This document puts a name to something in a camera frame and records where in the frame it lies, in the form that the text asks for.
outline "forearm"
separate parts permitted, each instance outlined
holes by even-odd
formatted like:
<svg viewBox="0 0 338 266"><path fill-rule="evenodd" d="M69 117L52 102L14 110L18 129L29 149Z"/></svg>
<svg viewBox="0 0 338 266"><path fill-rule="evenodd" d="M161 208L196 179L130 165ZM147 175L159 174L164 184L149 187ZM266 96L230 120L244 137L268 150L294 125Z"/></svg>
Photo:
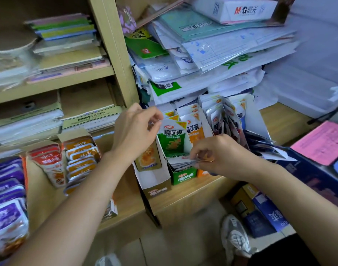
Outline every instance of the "forearm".
<svg viewBox="0 0 338 266"><path fill-rule="evenodd" d="M292 224L321 265L338 265L338 207L276 164L256 186Z"/></svg>
<svg viewBox="0 0 338 266"><path fill-rule="evenodd" d="M87 179L12 256L9 265L81 265L128 167L125 160L120 153L106 153Z"/></svg>

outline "person's right arm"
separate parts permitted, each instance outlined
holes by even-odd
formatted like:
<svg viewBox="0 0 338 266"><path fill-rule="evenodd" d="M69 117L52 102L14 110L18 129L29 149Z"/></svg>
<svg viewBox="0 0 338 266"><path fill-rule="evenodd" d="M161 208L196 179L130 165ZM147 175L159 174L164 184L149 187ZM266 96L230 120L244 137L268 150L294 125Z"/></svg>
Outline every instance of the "person's right arm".
<svg viewBox="0 0 338 266"><path fill-rule="evenodd" d="M198 162L198 168L255 185L276 204L322 266L338 265L337 206L226 134L198 141L191 158L207 152L214 161Z"/></svg>

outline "floor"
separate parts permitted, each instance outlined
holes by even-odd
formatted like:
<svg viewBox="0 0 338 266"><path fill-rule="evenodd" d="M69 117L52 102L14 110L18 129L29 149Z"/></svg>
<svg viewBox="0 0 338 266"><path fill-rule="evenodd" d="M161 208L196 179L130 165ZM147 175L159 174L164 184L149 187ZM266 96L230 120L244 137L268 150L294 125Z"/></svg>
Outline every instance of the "floor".
<svg viewBox="0 0 338 266"><path fill-rule="evenodd" d="M192 218L133 241L116 254L122 266L225 265L219 229L220 221L226 214L226 208L219 201L214 201ZM282 233L250 239L250 243L262 250L293 233L294 229L289 226Z"/></svg>

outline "person's left hand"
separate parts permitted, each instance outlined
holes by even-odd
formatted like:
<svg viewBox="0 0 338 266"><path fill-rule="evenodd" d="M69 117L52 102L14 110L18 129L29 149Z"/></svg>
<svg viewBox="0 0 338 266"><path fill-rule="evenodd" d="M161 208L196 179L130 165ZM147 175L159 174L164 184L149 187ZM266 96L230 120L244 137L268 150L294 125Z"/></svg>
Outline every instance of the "person's left hand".
<svg viewBox="0 0 338 266"><path fill-rule="evenodd" d="M123 155L128 162L133 162L153 143L163 118L163 113L158 108L142 109L138 103L134 103L115 122L111 151ZM150 130L149 122L154 123Z"/></svg>

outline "pink paper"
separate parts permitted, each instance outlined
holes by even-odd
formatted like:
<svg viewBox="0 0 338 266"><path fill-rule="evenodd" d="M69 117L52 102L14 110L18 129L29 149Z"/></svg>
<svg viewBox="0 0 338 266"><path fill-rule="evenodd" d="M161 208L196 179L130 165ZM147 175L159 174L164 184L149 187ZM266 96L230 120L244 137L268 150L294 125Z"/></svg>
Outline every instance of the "pink paper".
<svg viewBox="0 0 338 266"><path fill-rule="evenodd" d="M291 148L319 164L330 165L338 158L338 124L324 122Z"/></svg>

